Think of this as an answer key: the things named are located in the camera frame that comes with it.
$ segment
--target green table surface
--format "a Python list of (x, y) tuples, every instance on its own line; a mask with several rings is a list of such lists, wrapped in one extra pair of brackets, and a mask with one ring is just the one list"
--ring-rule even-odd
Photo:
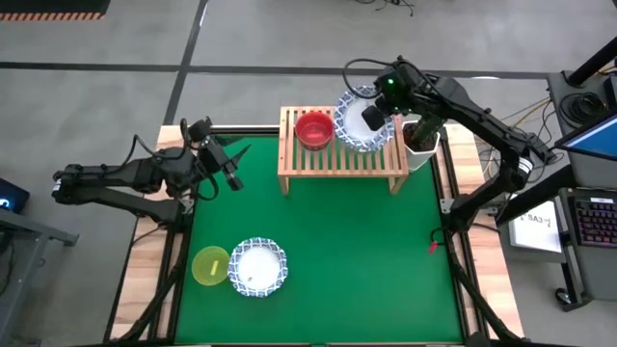
[[(277, 179), (277, 137), (247, 137), (237, 171), (244, 189), (199, 201), (191, 235), (175, 342), (460, 342), (460, 322), (445, 250), (428, 253), (440, 225), (430, 165), (398, 195), (385, 178)], [(207, 184), (201, 193), (211, 194)], [(275, 240), (289, 276), (267, 298), (248, 298), (229, 280), (198, 284), (196, 253), (229, 253), (254, 236)]]

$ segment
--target keyboard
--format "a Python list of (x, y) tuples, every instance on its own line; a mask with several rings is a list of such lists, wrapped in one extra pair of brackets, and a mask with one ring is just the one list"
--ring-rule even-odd
[(575, 209), (581, 245), (617, 248), (617, 203), (576, 199)]

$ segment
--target monitor screen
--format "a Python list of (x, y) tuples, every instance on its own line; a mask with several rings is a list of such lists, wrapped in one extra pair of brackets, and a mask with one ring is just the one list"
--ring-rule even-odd
[(0, 178), (0, 208), (19, 213), (28, 198), (30, 193)]
[(617, 115), (599, 122), (564, 142), (563, 147), (590, 155), (617, 158)]

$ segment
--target blue and white plate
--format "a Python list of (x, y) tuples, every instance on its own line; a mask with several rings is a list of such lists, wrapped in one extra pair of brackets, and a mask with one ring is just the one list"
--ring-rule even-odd
[[(362, 95), (374, 95), (375, 87), (358, 86), (354, 90)], [(394, 137), (394, 120), (386, 119), (386, 124), (376, 131), (371, 130), (362, 111), (374, 105), (372, 99), (363, 99), (347, 91), (336, 102), (335, 134), (345, 145), (359, 152), (375, 151)]]
[(240, 294), (265, 298), (287, 278), (287, 255), (276, 242), (252, 237), (233, 249), (228, 277)]

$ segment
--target wooden rack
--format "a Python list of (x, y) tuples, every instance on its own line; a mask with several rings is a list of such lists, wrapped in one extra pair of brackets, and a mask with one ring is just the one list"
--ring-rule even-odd
[(394, 139), (375, 152), (356, 152), (336, 138), (324, 149), (310, 151), (302, 147), (294, 133), (298, 118), (309, 111), (333, 118), (335, 108), (281, 107), (279, 184), (284, 195), (289, 194), (291, 177), (383, 177), (389, 181), (390, 192), (398, 193), (409, 175), (400, 116), (394, 117)]

